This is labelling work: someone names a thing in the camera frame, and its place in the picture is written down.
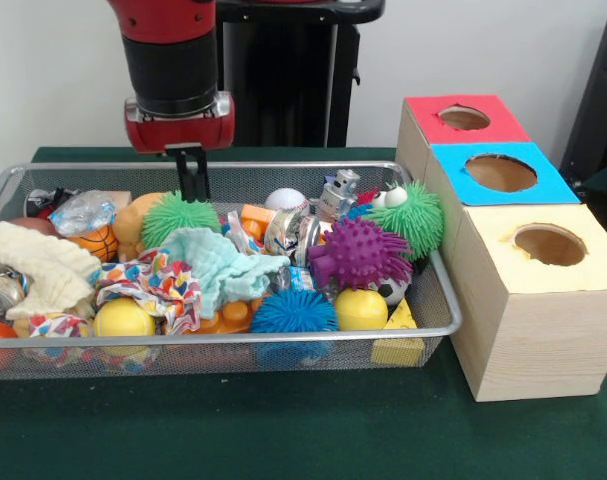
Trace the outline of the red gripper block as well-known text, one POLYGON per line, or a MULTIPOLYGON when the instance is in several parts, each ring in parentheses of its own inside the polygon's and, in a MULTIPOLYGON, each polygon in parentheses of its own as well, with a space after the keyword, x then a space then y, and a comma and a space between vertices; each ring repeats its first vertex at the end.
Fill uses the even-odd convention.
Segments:
MULTIPOLYGON (((134 98, 124 105, 128 139, 138 154, 163 154, 179 146, 194 149, 197 171, 194 175, 195 198, 210 199, 207 152, 232 145, 235 131, 235 105, 229 92, 218 92, 215 102, 205 110, 187 117, 162 117, 142 110, 134 98)), ((175 163, 183 200, 193 200, 192 175, 184 150, 175 152, 175 163)))

